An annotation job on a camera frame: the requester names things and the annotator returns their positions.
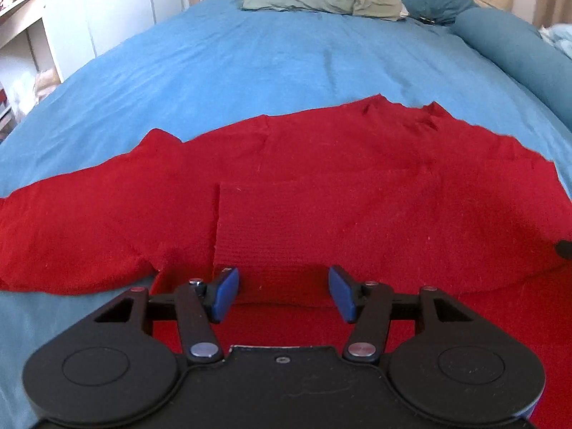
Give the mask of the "red knit sweater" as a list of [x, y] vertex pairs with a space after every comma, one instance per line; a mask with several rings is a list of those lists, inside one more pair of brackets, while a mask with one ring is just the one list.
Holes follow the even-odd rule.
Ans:
[[508, 135], [381, 96], [259, 116], [130, 152], [1, 202], [1, 287], [166, 294], [234, 266], [224, 344], [342, 345], [328, 269], [464, 300], [540, 357], [541, 428], [571, 424], [571, 200]]

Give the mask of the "teal rolled duvet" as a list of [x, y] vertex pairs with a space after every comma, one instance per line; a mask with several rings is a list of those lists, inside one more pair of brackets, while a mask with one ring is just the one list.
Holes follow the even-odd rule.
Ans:
[[511, 13], [473, 8], [456, 17], [452, 30], [571, 127], [571, 59], [538, 29]]

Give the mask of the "light blue blanket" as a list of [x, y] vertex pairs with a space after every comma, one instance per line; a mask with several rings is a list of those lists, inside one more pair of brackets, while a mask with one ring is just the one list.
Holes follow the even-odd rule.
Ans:
[[539, 29], [541, 38], [555, 49], [572, 58], [572, 24], [557, 23]]

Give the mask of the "blue bed sheet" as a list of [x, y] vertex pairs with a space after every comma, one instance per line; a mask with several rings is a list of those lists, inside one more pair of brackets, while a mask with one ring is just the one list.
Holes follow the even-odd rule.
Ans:
[[90, 61], [33, 109], [2, 143], [1, 192], [98, 165], [154, 128], [187, 140], [374, 94], [511, 135], [571, 183], [570, 130], [448, 28], [206, 0]]

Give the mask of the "white shelf unit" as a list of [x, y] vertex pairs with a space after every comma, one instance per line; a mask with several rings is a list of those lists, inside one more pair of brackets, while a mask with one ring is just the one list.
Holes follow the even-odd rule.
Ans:
[[79, 0], [6, 0], [1, 10], [1, 138], [96, 57]]

